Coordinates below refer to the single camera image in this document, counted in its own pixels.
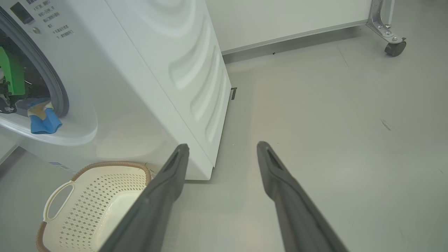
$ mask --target blue towel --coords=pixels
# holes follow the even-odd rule
[[[62,126],[48,98],[39,98],[28,104],[28,117],[33,134],[53,134]]]

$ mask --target washing machine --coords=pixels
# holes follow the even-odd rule
[[[230,81],[204,0],[2,0],[0,46],[23,68],[3,85],[0,134],[58,167],[146,163],[187,143],[186,179],[216,164]],[[62,126],[32,134],[30,102],[48,97]]]

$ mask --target wavy panel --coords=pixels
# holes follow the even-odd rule
[[[183,57],[168,67],[170,78],[178,89],[183,89],[191,84],[201,70],[208,67],[205,63],[207,62],[207,56],[209,56],[210,41],[211,27],[204,19],[201,32],[194,46]]]
[[[213,114],[210,118],[210,121],[207,123],[207,127],[205,128],[205,136],[207,137],[208,142],[212,142],[213,138],[216,136],[216,130],[218,129],[219,122],[223,115],[223,107],[225,104],[225,87],[227,83],[227,75],[226,73],[222,72],[222,79],[220,82],[220,91],[218,94],[218,97],[216,98],[215,107],[213,108]]]
[[[180,38],[193,27],[196,0],[133,0],[129,4],[147,26],[165,36]]]
[[[220,56],[216,51],[216,47],[213,48],[212,67],[209,70],[208,76],[202,84],[197,95],[191,100],[191,113],[196,122],[198,122],[204,115],[206,109],[210,105],[210,102],[215,92],[219,74]]]

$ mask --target gray floor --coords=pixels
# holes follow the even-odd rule
[[[283,250],[260,140],[350,251],[448,251],[447,23],[445,1],[397,0],[392,28],[408,46],[396,58],[364,26],[226,56],[237,92],[217,165],[185,185],[163,251]],[[2,251],[32,251],[46,199],[70,177],[29,153],[2,176]]]

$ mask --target laundry basket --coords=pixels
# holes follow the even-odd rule
[[[103,162],[87,166],[48,199],[36,238],[40,252],[98,251],[151,181],[144,165]],[[53,218],[48,211],[64,188],[70,195]]]

